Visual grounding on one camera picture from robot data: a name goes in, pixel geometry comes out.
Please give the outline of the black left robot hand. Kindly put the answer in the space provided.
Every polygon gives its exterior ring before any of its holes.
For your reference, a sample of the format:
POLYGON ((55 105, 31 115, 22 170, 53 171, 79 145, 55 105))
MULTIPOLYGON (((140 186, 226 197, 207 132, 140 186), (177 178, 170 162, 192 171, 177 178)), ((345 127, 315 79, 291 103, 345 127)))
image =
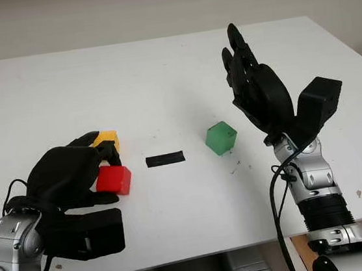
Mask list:
POLYGON ((91 190, 105 161, 121 165, 116 131, 90 131, 66 146, 56 146, 31 170, 26 196, 42 200, 65 212, 70 209, 110 205, 119 201, 113 192, 91 190))

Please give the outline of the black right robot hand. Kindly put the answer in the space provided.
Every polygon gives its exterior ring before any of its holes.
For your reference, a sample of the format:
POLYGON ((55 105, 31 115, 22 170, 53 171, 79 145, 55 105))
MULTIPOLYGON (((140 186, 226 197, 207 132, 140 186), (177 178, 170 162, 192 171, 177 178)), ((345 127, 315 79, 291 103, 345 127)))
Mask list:
POLYGON ((265 145, 273 146, 294 120, 291 96, 272 68, 256 60, 235 24, 228 25, 227 35, 232 51, 223 48, 222 61, 233 104, 266 134, 265 145))

